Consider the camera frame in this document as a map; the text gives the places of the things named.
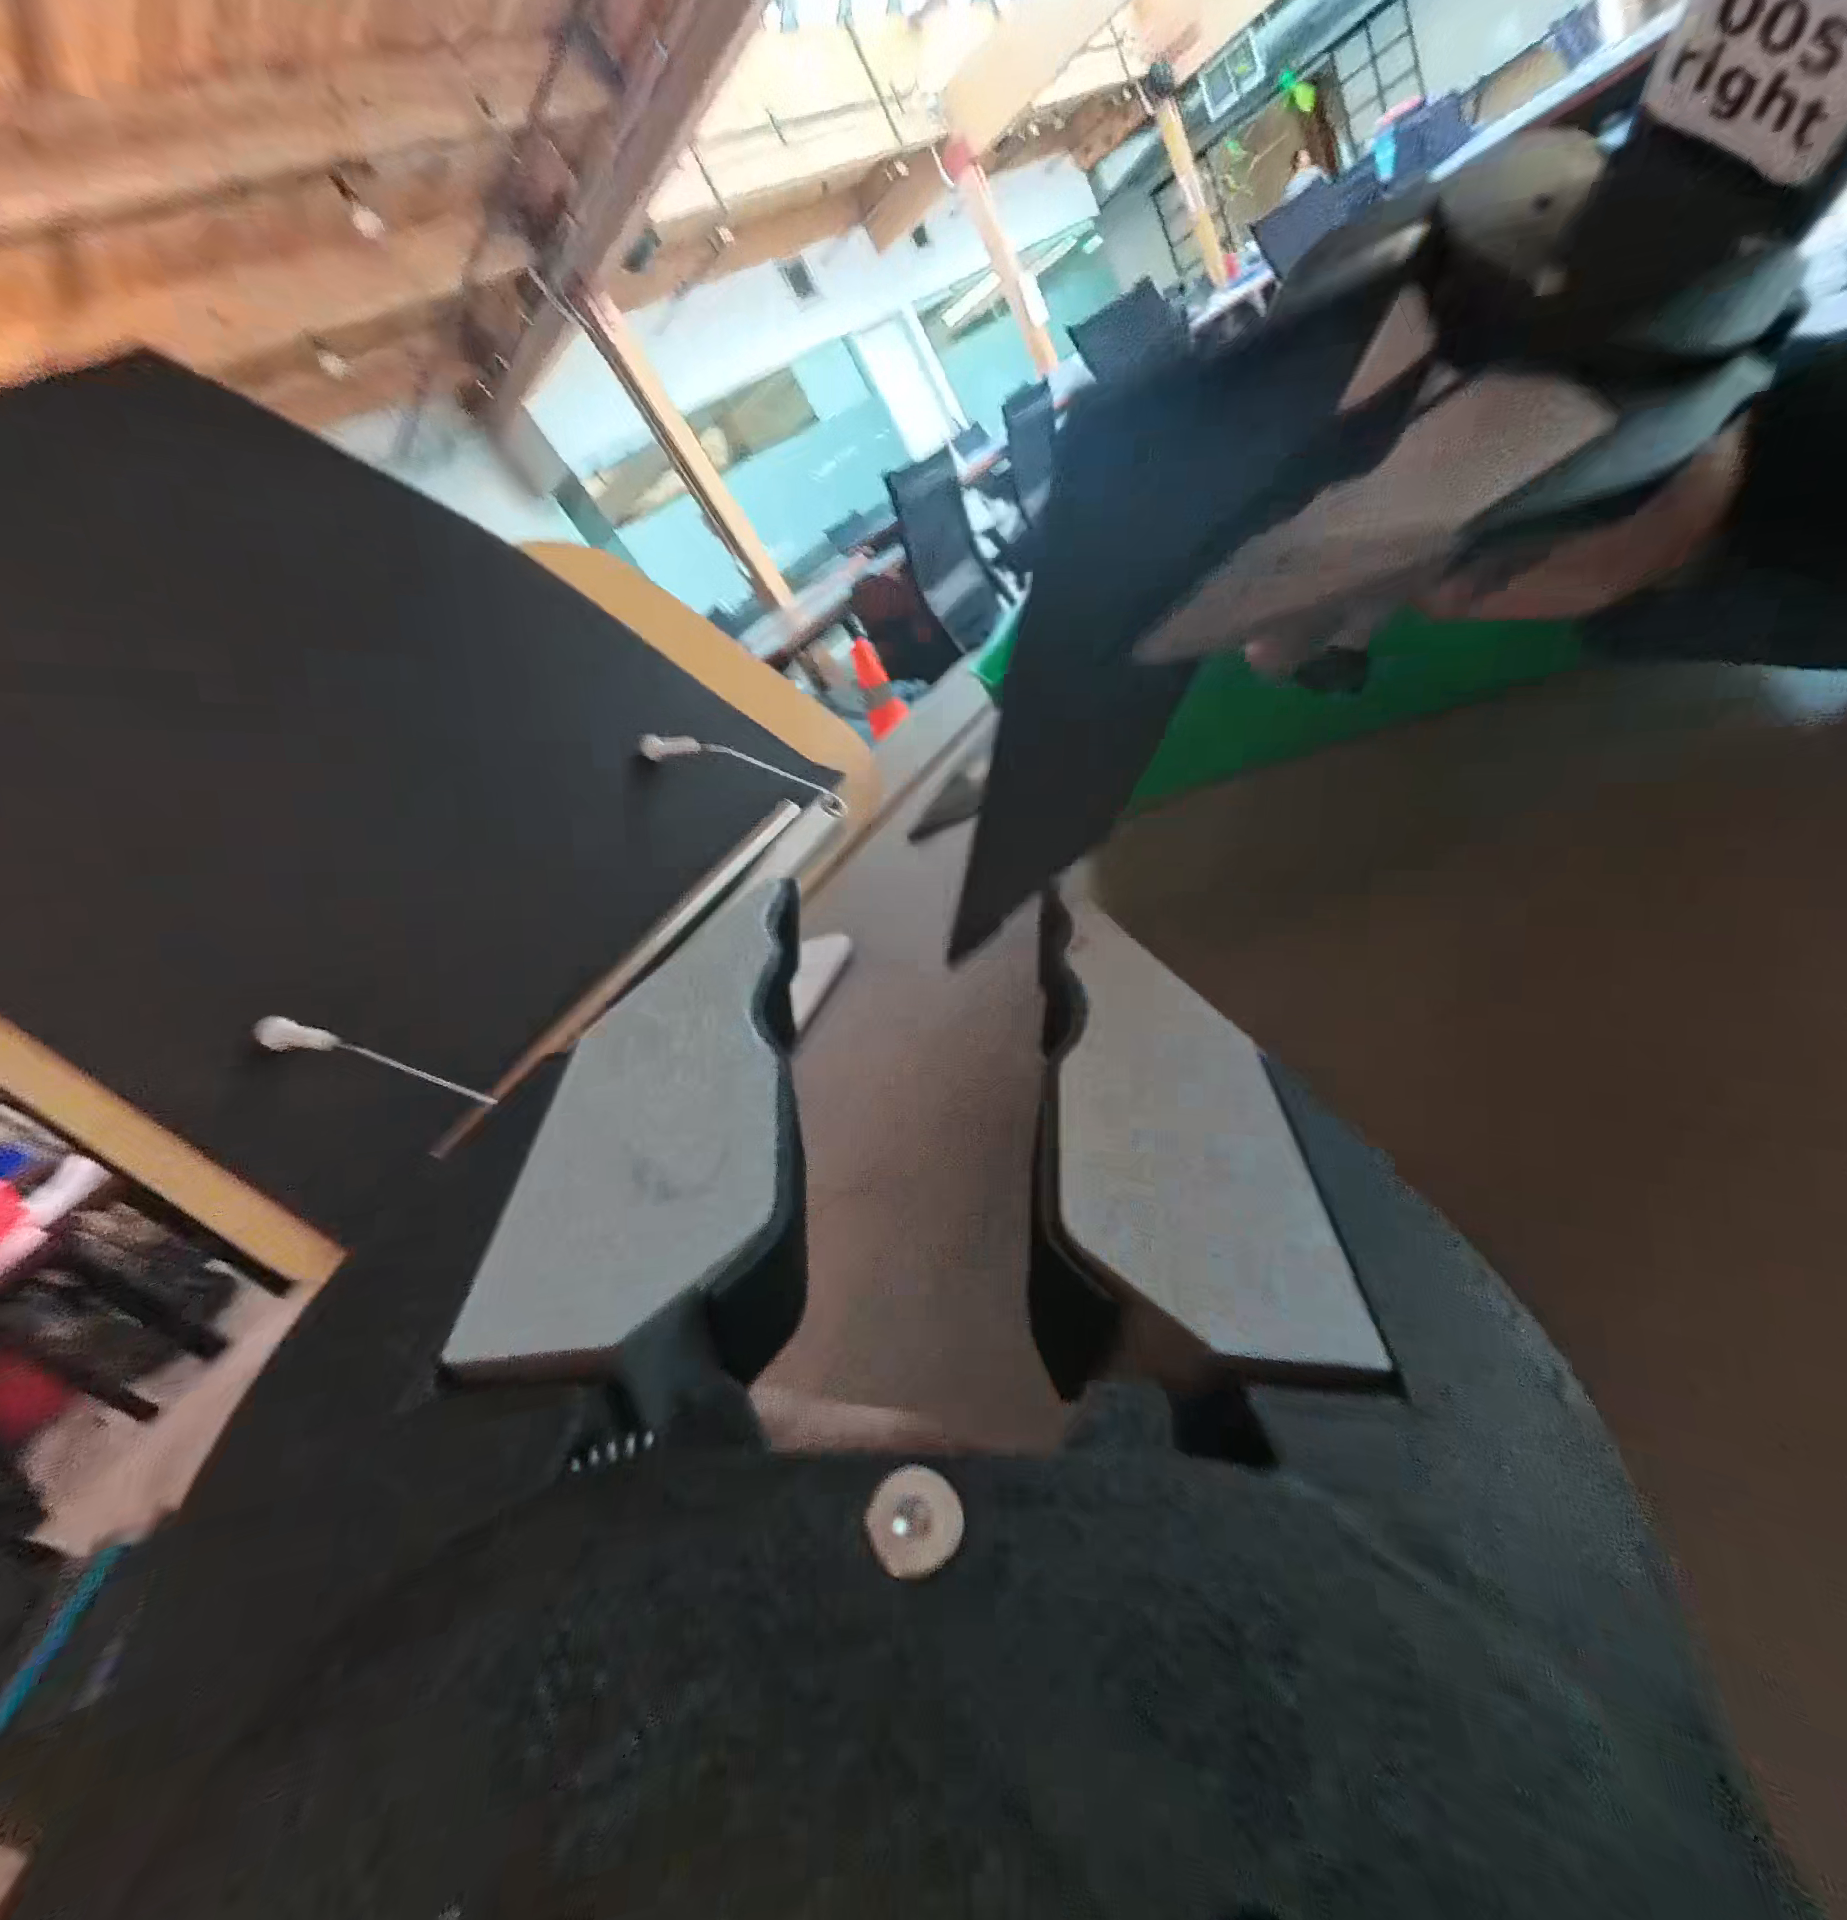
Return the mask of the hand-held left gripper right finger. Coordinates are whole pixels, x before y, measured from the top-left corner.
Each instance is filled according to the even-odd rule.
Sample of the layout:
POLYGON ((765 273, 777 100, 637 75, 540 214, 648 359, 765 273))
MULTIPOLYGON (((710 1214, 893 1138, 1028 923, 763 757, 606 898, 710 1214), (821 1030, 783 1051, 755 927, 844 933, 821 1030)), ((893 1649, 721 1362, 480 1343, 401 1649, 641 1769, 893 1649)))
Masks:
POLYGON ((1090 905, 1036 905, 1032 1341, 1067 1403, 1370 1389, 1394 1362, 1259 1043, 1090 905))

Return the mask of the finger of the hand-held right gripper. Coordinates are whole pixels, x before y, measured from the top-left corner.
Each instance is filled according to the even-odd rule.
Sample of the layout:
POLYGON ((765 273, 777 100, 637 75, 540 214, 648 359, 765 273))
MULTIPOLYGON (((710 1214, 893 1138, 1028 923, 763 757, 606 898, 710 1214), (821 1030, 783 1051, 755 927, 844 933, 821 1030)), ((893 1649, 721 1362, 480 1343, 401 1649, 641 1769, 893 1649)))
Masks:
POLYGON ((1253 667, 1362 655, 1394 604, 1438 583, 1476 519, 1612 424, 1604 395, 1551 373, 1485 371, 1449 387, 1367 474, 1241 543, 1134 655, 1243 655, 1253 667))
POLYGON ((1428 415, 1449 395, 1465 391, 1465 371, 1438 345, 1432 303, 1418 281, 1404 282, 1338 391, 1338 415, 1358 418, 1391 408, 1404 418, 1428 415))

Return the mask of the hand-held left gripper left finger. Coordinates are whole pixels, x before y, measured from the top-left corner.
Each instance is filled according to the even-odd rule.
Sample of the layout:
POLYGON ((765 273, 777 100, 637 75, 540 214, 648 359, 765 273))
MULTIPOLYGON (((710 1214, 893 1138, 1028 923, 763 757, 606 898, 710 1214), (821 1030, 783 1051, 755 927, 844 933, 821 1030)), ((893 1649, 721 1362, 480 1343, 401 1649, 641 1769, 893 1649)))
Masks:
POLYGON ((800 887, 724 901, 567 1054, 441 1376, 752 1387, 806 1310, 800 887))

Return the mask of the stack of green bins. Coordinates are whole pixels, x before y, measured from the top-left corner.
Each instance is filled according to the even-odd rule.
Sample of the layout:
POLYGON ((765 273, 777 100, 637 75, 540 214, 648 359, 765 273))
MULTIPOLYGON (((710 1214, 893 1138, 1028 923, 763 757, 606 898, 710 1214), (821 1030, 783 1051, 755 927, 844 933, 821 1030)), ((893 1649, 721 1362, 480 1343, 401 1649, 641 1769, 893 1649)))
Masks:
POLYGON ((1309 680, 1269 680, 1243 655, 1139 663, 1148 615, 1109 587, 1041 580, 1006 663, 977 657, 1001 725, 977 814, 977 852, 1090 852, 1126 815, 1202 785, 1438 711, 1495 699, 1587 663, 1579 624, 1432 619, 1398 607, 1367 650, 1309 680))

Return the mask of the person's right forearm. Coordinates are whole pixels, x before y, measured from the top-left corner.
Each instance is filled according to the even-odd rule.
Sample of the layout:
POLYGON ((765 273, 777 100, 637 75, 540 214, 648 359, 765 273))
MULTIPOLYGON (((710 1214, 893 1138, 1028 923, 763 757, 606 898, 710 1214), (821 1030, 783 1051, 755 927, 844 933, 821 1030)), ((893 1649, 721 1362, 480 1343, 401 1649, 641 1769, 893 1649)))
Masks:
POLYGON ((1579 629, 1620 661, 1847 670, 1847 328, 1783 348, 1704 555, 1579 629))

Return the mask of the silver clamp bar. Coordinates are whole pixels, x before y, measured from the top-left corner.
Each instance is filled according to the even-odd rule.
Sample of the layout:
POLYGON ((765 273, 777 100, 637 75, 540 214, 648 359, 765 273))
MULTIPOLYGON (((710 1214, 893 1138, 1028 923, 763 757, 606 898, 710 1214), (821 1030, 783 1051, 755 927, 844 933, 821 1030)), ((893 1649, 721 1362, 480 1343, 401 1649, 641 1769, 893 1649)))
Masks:
POLYGON ((606 966, 577 1000, 557 1012, 503 1073, 492 1099, 510 1096, 544 1058, 567 1054, 584 1036, 630 995, 738 881, 773 852, 812 803, 780 802, 738 843, 697 875, 625 954, 606 966))

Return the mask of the black office chair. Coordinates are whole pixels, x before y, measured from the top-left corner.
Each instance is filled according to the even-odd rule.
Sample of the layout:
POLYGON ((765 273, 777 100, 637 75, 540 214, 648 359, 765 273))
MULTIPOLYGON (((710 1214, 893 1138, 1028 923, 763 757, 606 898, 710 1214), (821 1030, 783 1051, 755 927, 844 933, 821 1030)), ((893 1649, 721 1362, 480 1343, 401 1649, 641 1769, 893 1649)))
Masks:
POLYGON ((1153 277, 1139 277, 1067 331, 1097 387, 1128 382, 1193 356, 1193 331, 1182 304, 1153 277))
POLYGON ((1044 381, 1006 395, 1002 435, 1018 513, 1036 533, 1048 517, 1057 458, 1057 400, 1044 381))
POLYGON ((950 445, 889 471, 891 512, 911 559, 911 580, 959 655, 977 655, 1013 597, 998 587, 964 503, 950 445))

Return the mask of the black flat plate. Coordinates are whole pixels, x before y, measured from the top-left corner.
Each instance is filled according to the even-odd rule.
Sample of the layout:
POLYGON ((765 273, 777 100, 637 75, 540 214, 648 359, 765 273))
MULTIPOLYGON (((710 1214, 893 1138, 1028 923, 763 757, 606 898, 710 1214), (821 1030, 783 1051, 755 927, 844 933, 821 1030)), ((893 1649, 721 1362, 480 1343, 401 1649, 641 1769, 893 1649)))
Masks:
POLYGON ((905 842, 912 849, 974 823, 998 753, 998 725, 1001 714, 995 703, 973 711, 924 763, 918 802, 905 825, 905 842))

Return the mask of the pile of coloured clutter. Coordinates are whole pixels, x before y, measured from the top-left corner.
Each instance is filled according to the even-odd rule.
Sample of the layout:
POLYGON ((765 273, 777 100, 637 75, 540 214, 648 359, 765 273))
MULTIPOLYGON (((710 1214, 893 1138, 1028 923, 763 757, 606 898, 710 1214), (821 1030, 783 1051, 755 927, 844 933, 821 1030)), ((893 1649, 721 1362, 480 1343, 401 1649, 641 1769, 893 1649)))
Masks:
POLYGON ((299 1312, 0 1087, 0 1540, 84 1557, 153 1530, 299 1312))

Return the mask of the black board with wooden edge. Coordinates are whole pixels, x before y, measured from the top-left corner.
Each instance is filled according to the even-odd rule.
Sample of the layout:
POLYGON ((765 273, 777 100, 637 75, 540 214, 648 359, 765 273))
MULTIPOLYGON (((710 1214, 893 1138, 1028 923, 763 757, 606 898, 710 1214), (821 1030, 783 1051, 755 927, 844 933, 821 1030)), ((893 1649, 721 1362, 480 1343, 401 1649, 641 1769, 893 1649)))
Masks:
POLYGON ((138 353, 0 389, 0 1087, 323 1285, 510 1058, 780 802, 870 745, 590 546, 518 548, 138 353))

